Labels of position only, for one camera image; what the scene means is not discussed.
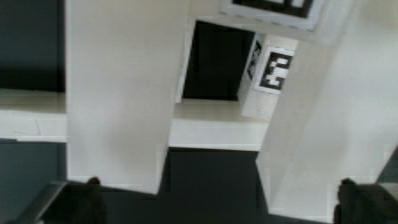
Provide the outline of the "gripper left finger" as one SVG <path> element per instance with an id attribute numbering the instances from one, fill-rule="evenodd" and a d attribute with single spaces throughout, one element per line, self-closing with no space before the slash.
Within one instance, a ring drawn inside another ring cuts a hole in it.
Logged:
<path id="1" fill-rule="evenodd" d="M 100 178 L 86 183 L 52 182 L 11 224 L 107 224 Z"/>

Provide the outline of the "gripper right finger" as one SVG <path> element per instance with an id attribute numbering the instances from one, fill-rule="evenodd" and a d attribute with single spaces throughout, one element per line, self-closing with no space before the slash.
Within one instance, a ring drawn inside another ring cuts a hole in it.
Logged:
<path id="1" fill-rule="evenodd" d="M 341 180 L 333 224 L 398 224 L 398 183 Z"/>

